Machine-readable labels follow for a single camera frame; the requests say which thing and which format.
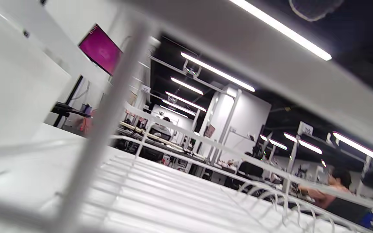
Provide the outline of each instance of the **light fixture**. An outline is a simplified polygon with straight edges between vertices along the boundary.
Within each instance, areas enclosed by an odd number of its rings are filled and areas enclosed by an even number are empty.
[[[195,92],[198,93],[198,94],[204,94],[202,91],[198,90],[197,88],[195,88],[195,87],[193,87],[193,86],[191,86],[191,85],[188,85],[188,84],[186,84],[186,83],[184,83],[184,82],[181,82],[181,81],[177,80],[176,78],[172,78],[172,77],[171,77],[171,80],[174,81],[174,82],[176,82],[177,84],[180,84],[180,85],[182,85],[182,86],[184,86],[184,87],[190,89],[190,90],[195,91]]]
[[[357,149],[358,151],[360,151],[360,152],[362,152],[362,153],[364,153],[364,154],[366,154],[366,155],[368,155],[368,156],[370,156],[370,157],[373,158],[373,151],[371,151],[370,149],[365,148],[365,147],[359,145],[358,143],[352,141],[351,139],[349,139],[349,138],[347,138],[347,137],[345,137],[345,136],[343,136],[343,135],[341,135],[341,134],[339,134],[337,132],[333,132],[333,135],[337,139],[339,139],[340,141],[343,141],[344,143],[350,145],[351,147]]]
[[[323,49],[319,48],[312,42],[306,40],[303,38],[301,35],[297,34],[290,28],[286,27],[283,25],[281,22],[275,20],[273,17],[270,15],[262,12],[260,9],[257,7],[251,5],[245,0],[230,0],[232,3],[236,4],[237,6],[241,7],[245,11],[249,12],[253,16],[257,17],[261,21],[265,22],[272,28],[276,29],[277,31],[281,32],[288,38],[292,39],[296,43],[300,44],[301,46],[305,47],[306,49],[310,50],[312,53],[316,54],[318,57],[322,58],[325,61],[328,61],[332,59],[332,57],[325,52]]]
[[[264,135],[262,135],[262,134],[260,134],[260,137],[264,140],[264,141],[267,141],[267,138],[266,138],[266,136],[264,136]]]
[[[250,86],[250,85],[248,85],[248,84],[246,84],[246,83],[244,83],[244,82],[242,82],[242,81],[240,81],[240,80],[238,80],[238,79],[236,79],[236,78],[234,78],[234,77],[232,77],[232,76],[230,76],[230,75],[228,75],[228,74],[226,74],[226,73],[224,73],[224,72],[222,72],[222,71],[219,71],[219,70],[213,68],[212,66],[207,65],[207,64],[205,64],[204,62],[201,62],[200,60],[191,57],[190,55],[187,55],[187,54],[185,54],[185,53],[181,53],[181,56],[182,56],[182,57],[185,57],[186,59],[188,59],[188,60],[190,60],[190,61],[192,61],[192,62],[194,62],[194,63],[197,64],[197,65],[200,65],[200,66],[203,67],[203,68],[206,68],[207,70],[210,70],[210,71],[212,71],[212,72],[218,74],[219,76],[221,76],[221,77],[223,77],[223,78],[226,78],[226,79],[232,81],[232,82],[235,83],[235,84],[238,84],[238,85],[244,87],[244,88],[247,89],[247,90],[250,90],[250,91],[252,91],[252,92],[255,91],[254,87],[252,87],[252,86]]]
[[[276,142],[276,141],[270,139],[270,143],[277,146],[277,147],[280,147],[281,149],[287,150],[287,146],[281,144],[280,142]]]
[[[283,133],[284,134],[284,136],[287,138],[287,139],[290,139],[290,140],[292,140],[292,141],[294,141],[294,142],[297,142],[297,139],[296,139],[296,137],[294,137],[294,136],[292,136],[292,135],[290,135],[290,134],[288,134],[288,133]],[[322,152],[322,150],[320,149],[320,148],[318,148],[318,147],[316,147],[316,146],[314,146],[314,145],[312,145],[312,144],[310,144],[310,143],[307,143],[307,142],[305,142],[305,141],[303,141],[303,140],[300,140],[299,139],[299,143],[300,143],[300,145],[302,145],[302,146],[304,146],[304,147],[306,147],[306,148],[308,148],[308,149],[311,149],[312,151],[314,151],[314,152],[316,152],[316,153],[318,153],[318,154],[323,154],[323,152]]]
[[[173,104],[173,103],[171,103],[171,102],[169,102],[169,101],[167,101],[167,100],[162,100],[164,103],[166,103],[167,105],[171,105],[171,106],[173,106],[173,107],[176,107],[177,109],[179,109],[179,110],[182,110],[182,111],[184,111],[184,112],[186,112],[186,113],[189,113],[189,114],[191,114],[191,115],[193,115],[193,116],[195,116],[196,114],[195,114],[195,112],[193,112],[193,111],[191,111],[191,110],[188,110],[188,109],[186,109],[186,108],[183,108],[183,107],[181,107],[181,106],[179,106],[179,105],[175,105],[175,104]]]
[[[164,106],[162,106],[162,105],[160,105],[162,108],[164,108],[164,109],[167,109],[167,110],[169,110],[169,111],[171,111],[171,112],[175,112],[176,114],[178,114],[178,115],[181,115],[181,116],[183,116],[183,117],[186,117],[186,118],[188,118],[188,116],[186,116],[186,115],[183,115],[183,114],[181,114],[181,113],[179,113],[179,112],[176,112],[176,111],[174,111],[174,110],[172,110],[172,109],[169,109],[169,108],[167,108],[167,107],[164,107]]]
[[[181,97],[178,97],[178,96],[176,96],[176,95],[174,95],[174,94],[171,94],[171,93],[169,93],[169,92],[165,92],[165,93],[166,93],[168,96],[172,96],[172,97],[174,97],[175,99],[179,99],[179,100],[181,100],[182,102],[187,103],[187,104],[189,104],[189,105],[191,105],[191,106],[194,106],[195,108],[197,108],[197,109],[199,109],[199,110],[202,110],[202,111],[204,111],[204,112],[207,111],[207,110],[204,109],[203,107],[198,106],[198,105],[196,105],[196,104],[194,104],[194,103],[192,103],[192,102],[189,102],[189,101],[186,100],[186,99],[182,99]]]
[[[303,140],[299,140],[299,143],[300,143],[300,145],[302,145],[302,146],[304,146],[304,147],[306,147],[306,148],[308,148],[308,149],[311,149],[312,151],[314,151],[314,152],[316,152],[316,153],[318,153],[318,154],[323,155],[322,150],[319,149],[318,147],[316,147],[316,146],[314,146],[314,145],[312,145],[312,144],[310,144],[310,143],[307,143],[307,142],[305,142],[305,141],[303,141]]]
[[[283,133],[284,136],[287,138],[287,139],[290,139],[294,142],[297,142],[297,139],[295,137],[293,137],[292,135],[288,134],[288,133]]]

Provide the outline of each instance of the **tv screen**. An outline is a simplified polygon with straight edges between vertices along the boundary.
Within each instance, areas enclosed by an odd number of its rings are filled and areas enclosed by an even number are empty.
[[[79,47],[92,62],[109,75],[113,75],[115,65],[123,53],[97,24],[89,31]]]

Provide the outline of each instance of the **sign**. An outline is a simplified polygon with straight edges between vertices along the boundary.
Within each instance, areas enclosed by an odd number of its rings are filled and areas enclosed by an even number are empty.
[[[312,135],[313,134],[313,127],[306,124],[305,122],[301,121],[299,124],[299,129],[297,130],[297,134],[307,134]]]
[[[141,90],[144,91],[145,93],[150,93],[151,92],[151,88],[148,87],[148,86],[145,86],[145,85],[142,85]]]

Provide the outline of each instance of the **table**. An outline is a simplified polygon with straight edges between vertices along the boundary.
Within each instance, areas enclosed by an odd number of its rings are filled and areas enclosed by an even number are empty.
[[[120,134],[135,138],[137,140],[142,140],[143,136],[140,135],[140,134],[145,134],[145,132],[146,132],[143,129],[132,126],[132,125],[127,124],[127,123],[122,122],[122,121],[120,121],[120,125],[132,130],[132,131],[130,131],[130,130],[126,130],[126,129],[123,129],[123,128],[117,128],[117,131]],[[174,144],[170,141],[162,139],[158,136],[155,136],[153,134],[148,134],[148,137],[146,138],[145,142],[148,143],[148,144],[154,145],[156,147],[159,147],[161,149],[169,150],[170,152],[173,152],[173,153],[191,158],[195,161],[199,161],[199,162],[202,162],[202,163],[205,162],[205,158],[202,155],[199,155],[199,154],[193,153],[193,152],[189,152],[189,151],[185,151],[182,147],[180,147],[180,146],[178,146],[178,145],[176,145],[176,144]]]

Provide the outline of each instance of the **dark hair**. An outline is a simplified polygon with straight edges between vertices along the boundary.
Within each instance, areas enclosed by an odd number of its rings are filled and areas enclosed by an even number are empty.
[[[344,168],[335,168],[332,171],[332,177],[333,178],[339,178],[341,179],[341,184],[345,186],[347,189],[349,189],[349,186],[351,185],[351,174],[348,170]]]

